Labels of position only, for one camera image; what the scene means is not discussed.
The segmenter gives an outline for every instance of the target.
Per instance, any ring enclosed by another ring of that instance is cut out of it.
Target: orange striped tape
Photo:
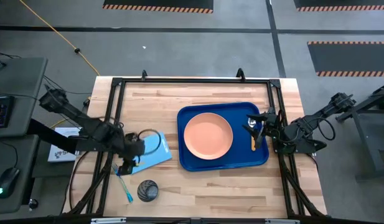
[[[316,72],[319,77],[384,77],[384,71],[323,71]]]
[[[384,10],[384,5],[380,6],[309,6],[298,7],[299,12],[322,12],[322,11],[362,11],[362,10]]]
[[[137,11],[160,11],[160,12],[194,12],[194,13],[213,13],[212,9],[186,8],[186,7],[161,7],[161,6],[127,6],[127,5],[103,5],[104,9],[121,9]]]
[[[384,44],[384,41],[309,41],[311,44]]]

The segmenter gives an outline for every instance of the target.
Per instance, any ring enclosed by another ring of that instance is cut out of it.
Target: computer mouse
[[[6,169],[0,176],[0,198],[12,195],[20,170],[16,167]]]

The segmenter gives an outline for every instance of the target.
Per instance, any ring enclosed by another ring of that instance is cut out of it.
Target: black desk
[[[0,94],[20,94],[36,98],[47,66],[46,58],[2,60],[7,66],[0,70]],[[29,127],[35,99],[15,96],[7,128],[0,128],[0,138],[23,136]]]
[[[15,212],[20,208],[25,194],[29,193],[26,188],[30,185],[30,170],[39,139],[38,136],[29,135],[18,138],[1,138],[0,141],[16,147],[17,155],[19,156],[16,167],[20,170],[20,173],[14,192],[10,197],[0,199],[0,213]],[[15,160],[16,155],[14,149],[0,142],[0,176],[4,170],[14,165]]]

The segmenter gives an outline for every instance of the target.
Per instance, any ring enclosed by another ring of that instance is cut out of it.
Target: keyboard
[[[13,96],[0,96],[0,128],[6,128],[9,123],[14,99]]]

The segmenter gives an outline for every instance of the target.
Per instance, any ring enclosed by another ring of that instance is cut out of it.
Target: gray floor
[[[270,29],[265,0],[215,0],[213,14],[181,14],[103,10],[103,1],[26,1],[54,26],[244,29],[242,33],[211,32],[63,32],[80,47],[102,75],[232,77],[242,67],[249,77],[279,77],[271,34],[249,30]],[[272,0],[278,29],[384,30],[384,11],[297,12],[293,0]],[[0,4],[0,25],[42,26],[16,0]],[[297,78],[304,111],[313,113],[341,91],[364,100],[384,84],[384,78],[317,77],[307,48],[312,40],[384,40],[384,35],[279,34],[279,45],[288,78]],[[0,31],[0,51],[22,57],[47,57],[46,75],[68,91],[90,92],[94,72],[53,32]],[[69,95],[82,107],[83,95]],[[34,118],[46,125],[59,116],[39,107]],[[384,222],[384,179],[356,183],[355,175],[370,170],[362,143],[351,121],[338,124],[337,138],[317,154],[319,177],[329,215],[337,218]],[[58,214],[67,181],[39,180],[33,194],[47,206],[32,213],[21,210],[0,218]]]

